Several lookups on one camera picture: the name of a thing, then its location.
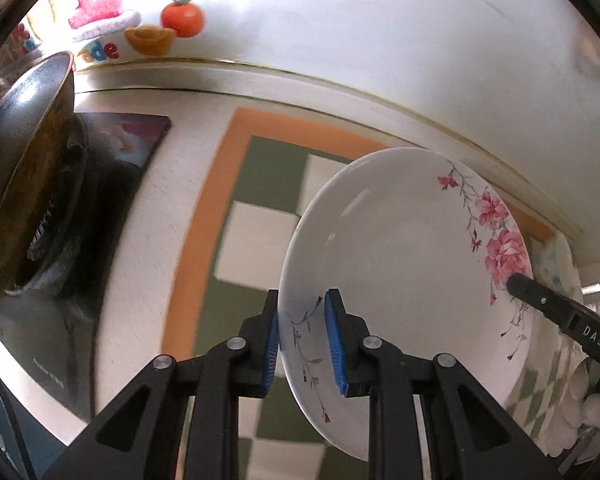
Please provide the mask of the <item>dotted white bowl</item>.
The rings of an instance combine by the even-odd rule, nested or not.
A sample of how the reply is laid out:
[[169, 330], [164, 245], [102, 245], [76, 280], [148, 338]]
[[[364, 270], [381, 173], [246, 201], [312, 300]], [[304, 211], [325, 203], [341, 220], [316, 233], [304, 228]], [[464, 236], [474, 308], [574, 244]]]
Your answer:
[[530, 255], [535, 281], [582, 304], [579, 271], [573, 263], [568, 238], [564, 234], [557, 233], [546, 242], [532, 238]]

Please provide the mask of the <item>pink floral white plate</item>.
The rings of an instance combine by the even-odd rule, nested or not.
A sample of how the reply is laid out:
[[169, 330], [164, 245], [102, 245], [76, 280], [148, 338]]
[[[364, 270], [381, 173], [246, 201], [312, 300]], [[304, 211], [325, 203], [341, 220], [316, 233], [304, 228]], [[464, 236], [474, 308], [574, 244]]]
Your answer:
[[507, 402], [533, 316], [506, 283], [530, 271], [504, 200], [460, 162], [387, 148], [344, 167], [302, 214], [279, 284], [280, 354], [304, 416], [340, 451], [366, 459], [368, 403], [337, 386], [325, 324], [329, 289], [373, 335], [411, 356], [451, 353]]

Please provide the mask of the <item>green checkered table cloth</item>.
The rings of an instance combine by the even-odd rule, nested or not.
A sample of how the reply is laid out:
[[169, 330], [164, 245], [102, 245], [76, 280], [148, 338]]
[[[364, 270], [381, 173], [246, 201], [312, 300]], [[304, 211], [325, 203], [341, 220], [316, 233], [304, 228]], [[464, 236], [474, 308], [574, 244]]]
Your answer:
[[[198, 356], [234, 335], [275, 288], [304, 208], [348, 162], [396, 139], [350, 122], [232, 105], [171, 114], [170, 137], [199, 156], [200, 193], [174, 274], [163, 348]], [[363, 479], [302, 415], [283, 375], [239, 405], [244, 479]]]

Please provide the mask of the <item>black induction cooktop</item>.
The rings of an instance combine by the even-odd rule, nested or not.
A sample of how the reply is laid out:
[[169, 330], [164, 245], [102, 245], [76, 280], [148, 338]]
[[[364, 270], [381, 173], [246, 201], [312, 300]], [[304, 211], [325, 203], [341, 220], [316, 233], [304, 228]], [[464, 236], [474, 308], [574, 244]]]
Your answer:
[[79, 113], [42, 220], [0, 296], [0, 341], [78, 419], [94, 415], [94, 344], [122, 226], [172, 126], [149, 114]]

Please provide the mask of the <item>black wok pan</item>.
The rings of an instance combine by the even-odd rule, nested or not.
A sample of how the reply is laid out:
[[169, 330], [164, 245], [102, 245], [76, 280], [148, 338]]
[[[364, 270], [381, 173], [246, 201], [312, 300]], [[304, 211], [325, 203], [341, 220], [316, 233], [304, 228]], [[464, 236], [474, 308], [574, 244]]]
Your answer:
[[0, 99], [0, 296], [43, 219], [74, 119], [74, 56], [57, 52]]

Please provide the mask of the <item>gold ingot wall sticker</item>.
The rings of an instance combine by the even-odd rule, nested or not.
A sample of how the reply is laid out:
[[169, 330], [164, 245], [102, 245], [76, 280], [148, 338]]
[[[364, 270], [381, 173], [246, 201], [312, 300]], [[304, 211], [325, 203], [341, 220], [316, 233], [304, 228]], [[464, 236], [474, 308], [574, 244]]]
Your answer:
[[143, 25], [125, 29], [124, 36], [136, 53], [163, 58], [173, 47], [176, 31], [172, 28]]

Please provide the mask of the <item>orange fruit wall sticker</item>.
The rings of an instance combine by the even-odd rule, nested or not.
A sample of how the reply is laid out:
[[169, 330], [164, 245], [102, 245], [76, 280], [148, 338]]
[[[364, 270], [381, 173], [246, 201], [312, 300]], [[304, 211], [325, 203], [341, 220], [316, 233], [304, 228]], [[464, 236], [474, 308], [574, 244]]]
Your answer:
[[194, 0], [172, 0], [163, 8], [160, 22], [164, 28], [173, 29], [178, 38], [193, 38], [204, 30], [204, 11]]

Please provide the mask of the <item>pink letter wall decoration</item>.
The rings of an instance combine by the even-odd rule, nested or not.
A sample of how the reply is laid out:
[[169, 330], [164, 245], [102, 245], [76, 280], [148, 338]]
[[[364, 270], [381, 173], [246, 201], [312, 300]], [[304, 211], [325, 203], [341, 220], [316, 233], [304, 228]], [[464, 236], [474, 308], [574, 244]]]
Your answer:
[[68, 24], [74, 42], [123, 32], [140, 24], [142, 18], [126, 7], [123, 0], [76, 0]]

